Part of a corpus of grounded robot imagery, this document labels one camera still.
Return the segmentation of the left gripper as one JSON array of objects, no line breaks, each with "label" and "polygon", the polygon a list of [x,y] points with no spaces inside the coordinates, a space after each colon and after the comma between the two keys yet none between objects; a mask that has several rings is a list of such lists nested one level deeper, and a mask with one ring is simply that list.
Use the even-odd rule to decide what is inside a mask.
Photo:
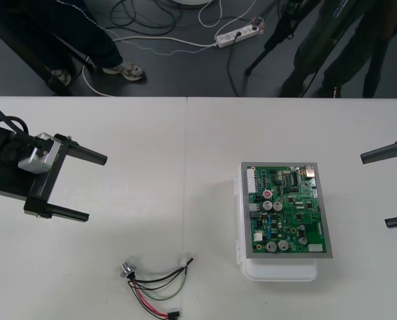
[{"label": "left gripper", "polygon": [[87,222],[87,213],[49,204],[67,155],[97,165],[107,163],[106,155],[70,137],[42,133],[24,140],[16,133],[0,133],[0,195],[24,201],[26,214]]}]

